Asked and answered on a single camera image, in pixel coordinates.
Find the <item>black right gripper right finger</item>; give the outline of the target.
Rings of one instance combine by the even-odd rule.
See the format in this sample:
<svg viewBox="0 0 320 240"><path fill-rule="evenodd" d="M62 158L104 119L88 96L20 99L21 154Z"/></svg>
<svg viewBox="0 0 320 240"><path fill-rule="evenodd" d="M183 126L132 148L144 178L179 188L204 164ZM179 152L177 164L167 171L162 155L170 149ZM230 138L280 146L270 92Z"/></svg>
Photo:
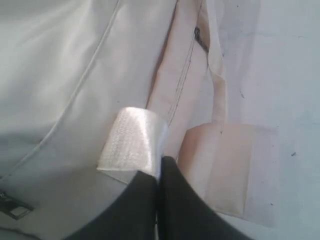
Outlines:
<svg viewBox="0 0 320 240"><path fill-rule="evenodd" d="M211 210L188 184L175 159L164 156L158 187L160 240L245 240L247 236Z"/></svg>

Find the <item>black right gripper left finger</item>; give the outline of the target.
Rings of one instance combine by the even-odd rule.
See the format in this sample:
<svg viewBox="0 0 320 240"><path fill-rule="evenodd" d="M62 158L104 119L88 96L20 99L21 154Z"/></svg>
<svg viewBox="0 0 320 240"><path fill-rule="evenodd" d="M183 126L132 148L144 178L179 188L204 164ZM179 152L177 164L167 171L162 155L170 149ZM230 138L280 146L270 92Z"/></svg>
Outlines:
<svg viewBox="0 0 320 240"><path fill-rule="evenodd" d="M156 179L138 171L120 196L68 240L154 240Z"/></svg>

